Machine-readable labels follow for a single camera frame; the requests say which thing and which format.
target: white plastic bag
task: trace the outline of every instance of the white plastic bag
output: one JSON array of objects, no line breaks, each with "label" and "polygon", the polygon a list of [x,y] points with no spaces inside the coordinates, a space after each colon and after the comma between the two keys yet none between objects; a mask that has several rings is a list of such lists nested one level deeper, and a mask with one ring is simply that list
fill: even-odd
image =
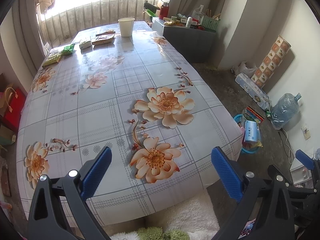
[{"label": "white plastic bag", "polygon": [[250,61],[243,61],[239,66],[233,66],[233,71],[235,72],[235,76],[240,73],[246,74],[249,78],[253,76],[255,71],[257,70],[256,64]]},{"label": "white plastic bag", "polygon": [[200,5],[199,8],[194,9],[193,12],[192,12],[191,17],[194,18],[194,19],[196,19],[196,20],[198,20],[198,21],[200,22],[201,16],[200,16],[199,14],[202,13],[202,9],[203,9],[203,5]]}]

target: floral tablecloth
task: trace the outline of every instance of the floral tablecloth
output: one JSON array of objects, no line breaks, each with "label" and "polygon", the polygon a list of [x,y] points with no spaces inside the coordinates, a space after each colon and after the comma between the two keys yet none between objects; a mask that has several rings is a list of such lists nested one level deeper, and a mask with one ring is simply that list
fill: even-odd
[{"label": "floral tablecloth", "polygon": [[[101,225],[146,216],[217,181],[212,148],[236,160],[241,137],[197,71],[156,33],[135,29],[130,38],[116,34],[113,43],[83,51],[76,44],[73,55],[40,68],[22,111],[17,178],[24,211],[28,217],[41,174],[63,177],[108,146],[112,163],[89,208]],[[62,205],[75,227],[65,198]]]}]

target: blue basket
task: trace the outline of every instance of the blue basket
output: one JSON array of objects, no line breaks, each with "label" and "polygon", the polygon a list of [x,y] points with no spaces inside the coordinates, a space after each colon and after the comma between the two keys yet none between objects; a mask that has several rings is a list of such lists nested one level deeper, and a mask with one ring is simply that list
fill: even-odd
[{"label": "blue basket", "polygon": [[[240,123],[242,118],[242,114],[237,114],[233,119],[236,121],[236,123]],[[248,154],[254,154],[259,150],[259,147],[252,148],[250,151],[244,149],[243,147],[241,148],[242,153],[248,153]]]}]

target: wallpaper roll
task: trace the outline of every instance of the wallpaper roll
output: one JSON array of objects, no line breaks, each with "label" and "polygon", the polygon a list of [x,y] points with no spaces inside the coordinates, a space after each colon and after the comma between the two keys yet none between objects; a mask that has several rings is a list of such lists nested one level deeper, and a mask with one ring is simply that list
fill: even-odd
[{"label": "wallpaper roll", "polygon": [[275,43],[272,45],[271,50],[260,64],[260,67],[251,77],[251,80],[259,88],[262,88],[266,81],[271,78],[274,70],[281,64],[282,59],[290,48],[291,45],[279,35]]}]

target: white plastic cup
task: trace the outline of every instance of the white plastic cup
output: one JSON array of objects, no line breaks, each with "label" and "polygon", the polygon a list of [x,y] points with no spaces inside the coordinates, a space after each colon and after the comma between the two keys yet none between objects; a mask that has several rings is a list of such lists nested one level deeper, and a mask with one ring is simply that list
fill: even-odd
[{"label": "white plastic cup", "polygon": [[118,20],[121,37],[132,36],[134,18],[121,18]]}]

